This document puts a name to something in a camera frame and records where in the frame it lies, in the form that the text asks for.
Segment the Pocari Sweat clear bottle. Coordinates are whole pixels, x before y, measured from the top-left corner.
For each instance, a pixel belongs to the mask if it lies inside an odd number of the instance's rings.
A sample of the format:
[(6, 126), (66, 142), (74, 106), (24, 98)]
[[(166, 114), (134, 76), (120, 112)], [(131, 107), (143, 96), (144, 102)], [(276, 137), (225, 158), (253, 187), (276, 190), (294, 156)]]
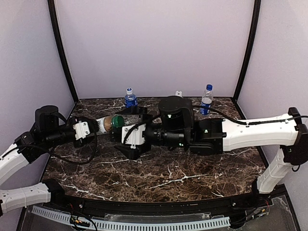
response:
[(132, 88), (127, 88), (126, 89), (126, 95), (125, 95), (125, 106), (126, 108), (132, 107), (132, 106), (137, 106), (138, 105), (138, 100), (136, 95), (133, 93)]

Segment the brown drink bottle white label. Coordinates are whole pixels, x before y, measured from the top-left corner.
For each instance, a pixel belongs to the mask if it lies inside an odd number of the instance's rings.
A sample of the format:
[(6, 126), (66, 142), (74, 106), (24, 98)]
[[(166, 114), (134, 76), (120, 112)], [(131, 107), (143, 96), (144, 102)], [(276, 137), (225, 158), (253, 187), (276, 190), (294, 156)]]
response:
[(107, 134), (113, 128), (113, 117), (112, 116), (105, 116), (105, 117), (96, 119), (96, 122), (99, 127), (97, 135)]

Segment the green bottle cap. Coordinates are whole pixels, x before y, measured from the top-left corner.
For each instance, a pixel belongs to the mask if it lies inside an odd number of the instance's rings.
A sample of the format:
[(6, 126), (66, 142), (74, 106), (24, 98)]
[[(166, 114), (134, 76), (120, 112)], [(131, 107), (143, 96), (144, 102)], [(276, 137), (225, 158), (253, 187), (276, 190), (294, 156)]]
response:
[(121, 128), (125, 125), (125, 120), (122, 116), (116, 115), (112, 117), (111, 124), (114, 128)]

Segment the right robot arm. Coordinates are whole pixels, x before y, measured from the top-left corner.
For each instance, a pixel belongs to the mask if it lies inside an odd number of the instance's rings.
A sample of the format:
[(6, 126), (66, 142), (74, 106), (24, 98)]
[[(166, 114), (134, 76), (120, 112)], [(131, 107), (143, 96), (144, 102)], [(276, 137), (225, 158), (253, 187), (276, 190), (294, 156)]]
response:
[(294, 107), (286, 114), (257, 120), (236, 120), (220, 113), (217, 118), (195, 120), (194, 105), (180, 96), (162, 98), (158, 118), (141, 114), (139, 123), (117, 130), (117, 149), (128, 159), (137, 159), (153, 145), (184, 148), (198, 155), (213, 155), (235, 149), (278, 145), (274, 160), (252, 183), (255, 196), (270, 194), (295, 166), (308, 160), (308, 129)]

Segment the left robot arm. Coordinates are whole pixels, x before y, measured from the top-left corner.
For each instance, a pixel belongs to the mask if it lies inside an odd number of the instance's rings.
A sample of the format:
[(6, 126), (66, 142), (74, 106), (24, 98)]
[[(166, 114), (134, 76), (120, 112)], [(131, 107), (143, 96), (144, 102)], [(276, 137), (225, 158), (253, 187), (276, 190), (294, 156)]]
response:
[[(84, 116), (66, 119), (55, 105), (46, 105), (35, 111), (35, 122), (30, 131), (16, 138), (0, 156), (0, 182), (32, 164), (41, 155), (54, 156), (54, 148), (72, 143), (82, 147), (97, 141), (99, 122)], [(0, 213), (17, 208), (61, 200), (64, 189), (54, 179), (13, 190), (1, 190)]]

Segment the clear unlabelled bottle white cap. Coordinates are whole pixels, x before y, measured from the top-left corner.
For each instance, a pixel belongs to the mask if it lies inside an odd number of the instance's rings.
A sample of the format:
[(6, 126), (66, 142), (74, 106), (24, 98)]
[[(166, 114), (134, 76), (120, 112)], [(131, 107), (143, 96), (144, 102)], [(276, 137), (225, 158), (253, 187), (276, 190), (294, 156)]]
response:
[(182, 91), (176, 91), (175, 95), (179, 96), (179, 97), (182, 97)]

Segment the blue cap blue label bottle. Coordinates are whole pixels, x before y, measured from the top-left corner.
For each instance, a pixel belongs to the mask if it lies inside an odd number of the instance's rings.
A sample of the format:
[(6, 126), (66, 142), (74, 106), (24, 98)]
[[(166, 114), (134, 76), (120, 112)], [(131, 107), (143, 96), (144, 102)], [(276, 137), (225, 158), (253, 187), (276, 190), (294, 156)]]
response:
[(208, 108), (211, 107), (211, 103), (213, 101), (213, 86), (211, 84), (207, 84), (206, 90), (203, 93), (202, 100), (201, 100), (201, 108), (200, 113), (202, 115), (208, 115), (209, 110)]

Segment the black left corner post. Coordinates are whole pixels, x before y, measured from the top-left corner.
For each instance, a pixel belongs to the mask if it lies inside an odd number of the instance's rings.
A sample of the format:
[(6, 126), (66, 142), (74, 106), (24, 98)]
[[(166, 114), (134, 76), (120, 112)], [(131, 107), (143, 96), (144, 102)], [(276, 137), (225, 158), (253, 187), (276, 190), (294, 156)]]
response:
[(61, 37), (61, 32), (60, 32), (60, 27), (59, 27), (59, 22), (57, 18), (57, 13), (56, 13), (56, 6), (55, 6), (55, 1), (54, 0), (47, 0), (48, 3), (48, 9), (49, 9), (49, 15), (50, 15), (50, 20), (51, 20), (51, 26), (53, 30), (53, 35), (54, 39), (56, 42), (56, 47), (58, 51), (58, 55), (61, 61), (62, 69), (64, 72), (64, 76), (70, 91), (70, 94), (72, 96), (74, 104), (76, 104), (79, 101), (77, 91), (75, 88), (75, 85), (73, 83), (73, 79), (70, 73), (68, 61), (65, 55), (64, 51), (64, 45)]

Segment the black corner post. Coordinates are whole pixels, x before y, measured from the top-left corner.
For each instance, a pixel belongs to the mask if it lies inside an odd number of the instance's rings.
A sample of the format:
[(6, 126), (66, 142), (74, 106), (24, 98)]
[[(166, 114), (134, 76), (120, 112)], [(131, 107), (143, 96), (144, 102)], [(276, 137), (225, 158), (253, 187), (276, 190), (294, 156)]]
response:
[(254, 6), (253, 6), (253, 13), (252, 13), (252, 19), (251, 19), (251, 25), (250, 25), (250, 30), (248, 34), (248, 40), (247, 40), (247, 45), (244, 53), (244, 58), (243, 58), (243, 63), (241, 67), (241, 71), (238, 77), (238, 81), (236, 84), (235, 92), (233, 95), (233, 99), (237, 102), (239, 99), (239, 96), (241, 94), (241, 90), (244, 84), (246, 72), (249, 66), (249, 61), (251, 57), (251, 53), (253, 50), (253, 45), (255, 41), (255, 36), (257, 32), (257, 25), (258, 25), (258, 19), (259, 19), (259, 14), (260, 14), (260, 8), (261, 8), (261, 0), (255, 0), (254, 1)]
[(55, 1), (54, 0), (47, 0), (48, 3), (48, 9), (49, 9), (49, 15), (50, 15), (50, 20), (51, 20), (51, 26), (53, 30), (53, 35), (54, 39), (56, 42), (56, 47), (58, 51), (58, 55), (61, 61), (62, 69), (64, 72), (64, 76), (70, 91), (70, 94), (72, 96), (74, 104), (76, 104), (79, 101), (77, 91), (75, 88), (75, 85), (73, 83), (73, 79), (70, 73), (68, 61), (65, 55), (64, 51), (64, 45), (61, 37), (61, 32), (60, 32), (60, 27), (59, 27), (59, 22), (57, 18), (57, 13), (56, 13), (56, 6), (55, 6)]

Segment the black table front rail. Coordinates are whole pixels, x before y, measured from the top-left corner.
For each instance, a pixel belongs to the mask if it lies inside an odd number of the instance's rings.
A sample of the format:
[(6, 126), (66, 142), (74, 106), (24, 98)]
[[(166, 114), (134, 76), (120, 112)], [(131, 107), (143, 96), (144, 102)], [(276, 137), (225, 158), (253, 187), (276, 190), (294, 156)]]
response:
[(116, 215), (190, 215), (193, 213), (211, 213), (212, 215), (236, 216), (246, 210), (265, 205), (251, 193), (236, 196), (188, 202), (135, 203), (94, 200), (57, 193), (45, 206), (84, 215), (103, 217), (106, 214)]

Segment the black right corner post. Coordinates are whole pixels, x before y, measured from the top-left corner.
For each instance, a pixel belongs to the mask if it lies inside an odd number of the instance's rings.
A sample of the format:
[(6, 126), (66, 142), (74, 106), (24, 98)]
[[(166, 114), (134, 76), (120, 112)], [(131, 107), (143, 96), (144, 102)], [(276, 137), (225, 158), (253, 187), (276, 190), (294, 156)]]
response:
[(244, 53), (244, 58), (243, 58), (243, 63), (241, 67), (241, 71), (238, 77), (238, 81), (236, 84), (235, 92), (233, 95), (233, 99), (237, 102), (239, 99), (239, 96), (241, 94), (241, 90), (244, 84), (246, 72), (249, 66), (249, 61), (251, 57), (251, 53), (253, 50), (253, 45), (255, 41), (255, 36), (257, 32), (257, 25), (258, 25), (258, 19), (259, 19), (259, 14), (260, 14), (260, 8), (261, 8), (261, 0), (255, 0), (254, 1), (254, 6), (253, 6), (253, 13), (252, 13), (252, 19), (251, 19), (251, 25), (250, 25), (250, 30), (248, 34), (248, 40), (247, 40), (247, 45)]

